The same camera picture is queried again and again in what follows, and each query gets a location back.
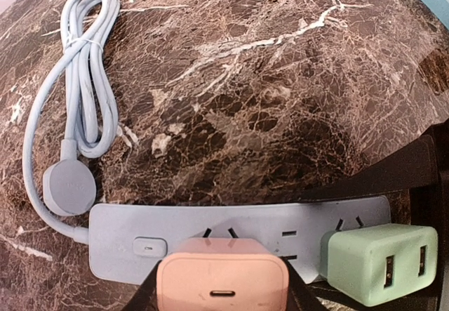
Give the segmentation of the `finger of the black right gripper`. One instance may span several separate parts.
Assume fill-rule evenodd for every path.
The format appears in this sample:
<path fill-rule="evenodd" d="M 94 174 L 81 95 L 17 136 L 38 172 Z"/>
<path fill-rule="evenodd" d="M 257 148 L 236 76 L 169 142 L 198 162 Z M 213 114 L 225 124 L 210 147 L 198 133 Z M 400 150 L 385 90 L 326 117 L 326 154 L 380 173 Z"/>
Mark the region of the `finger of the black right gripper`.
<path fill-rule="evenodd" d="M 373 299 L 362 304 L 331 288 L 327 283 L 309 285 L 320 298 L 337 302 L 355 310 L 448 310 L 448 278 L 435 279 L 428 287 L 408 295 L 380 294 L 383 299 Z"/>
<path fill-rule="evenodd" d="M 336 183 L 305 190 L 301 200 L 331 201 L 422 190 L 423 211 L 448 217 L 448 124 L 430 126 L 419 138 L 376 164 Z"/>

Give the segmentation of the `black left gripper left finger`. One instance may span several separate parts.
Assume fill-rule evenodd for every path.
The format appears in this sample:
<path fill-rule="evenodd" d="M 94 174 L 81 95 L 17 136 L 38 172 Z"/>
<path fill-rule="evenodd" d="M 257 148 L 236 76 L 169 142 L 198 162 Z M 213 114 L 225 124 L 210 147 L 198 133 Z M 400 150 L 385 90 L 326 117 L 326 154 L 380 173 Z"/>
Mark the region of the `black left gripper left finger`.
<path fill-rule="evenodd" d="M 158 261 L 122 311 L 157 311 L 156 278 L 161 261 Z"/>

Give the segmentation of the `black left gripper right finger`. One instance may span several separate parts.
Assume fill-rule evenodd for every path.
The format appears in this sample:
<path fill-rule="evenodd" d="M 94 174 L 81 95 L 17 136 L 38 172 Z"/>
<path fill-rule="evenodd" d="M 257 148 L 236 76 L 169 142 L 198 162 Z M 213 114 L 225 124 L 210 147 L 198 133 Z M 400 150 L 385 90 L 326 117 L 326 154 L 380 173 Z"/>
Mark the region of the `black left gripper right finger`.
<path fill-rule="evenodd" d="M 307 288 L 303 279 L 296 272 L 291 263 L 286 260 L 289 274 L 288 301 L 286 310 L 319 311 L 325 307 L 318 298 Z"/>

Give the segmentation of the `pink USB charger plug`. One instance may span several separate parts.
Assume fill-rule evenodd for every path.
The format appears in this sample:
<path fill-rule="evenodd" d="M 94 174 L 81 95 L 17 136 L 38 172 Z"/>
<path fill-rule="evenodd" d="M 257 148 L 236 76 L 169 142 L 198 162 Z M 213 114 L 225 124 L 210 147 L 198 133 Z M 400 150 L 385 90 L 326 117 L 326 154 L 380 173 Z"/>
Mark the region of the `pink USB charger plug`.
<path fill-rule="evenodd" d="M 159 264 L 160 310 L 285 310 L 286 264 L 260 242 L 190 238 Z"/>

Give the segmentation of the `light blue power strip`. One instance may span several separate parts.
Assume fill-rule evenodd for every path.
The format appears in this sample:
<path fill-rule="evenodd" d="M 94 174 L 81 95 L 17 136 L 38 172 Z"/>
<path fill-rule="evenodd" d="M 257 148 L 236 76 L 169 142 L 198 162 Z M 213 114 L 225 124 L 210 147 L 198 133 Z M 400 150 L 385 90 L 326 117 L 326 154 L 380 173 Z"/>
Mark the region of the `light blue power strip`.
<path fill-rule="evenodd" d="M 315 204 L 140 206 L 97 204 L 89 214 L 91 272 L 141 284 L 154 265 L 192 237 L 254 239 L 287 258 L 304 282 L 319 282 L 321 238 L 330 231 L 390 223 L 386 197 Z"/>

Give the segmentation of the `green dual USB charger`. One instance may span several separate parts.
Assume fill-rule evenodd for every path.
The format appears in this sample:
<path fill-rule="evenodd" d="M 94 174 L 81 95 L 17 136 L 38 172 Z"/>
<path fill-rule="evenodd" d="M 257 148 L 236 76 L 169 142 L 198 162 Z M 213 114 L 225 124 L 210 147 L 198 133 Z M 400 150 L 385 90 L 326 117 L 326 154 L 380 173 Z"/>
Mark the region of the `green dual USB charger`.
<path fill-rule="evenodd" d="M 438 234 L 433 227 L 387 223 L 327 232 L 321 239 L 320 275 L 366 304 L 380 294 L 408 295 L 436 277 Z"/>

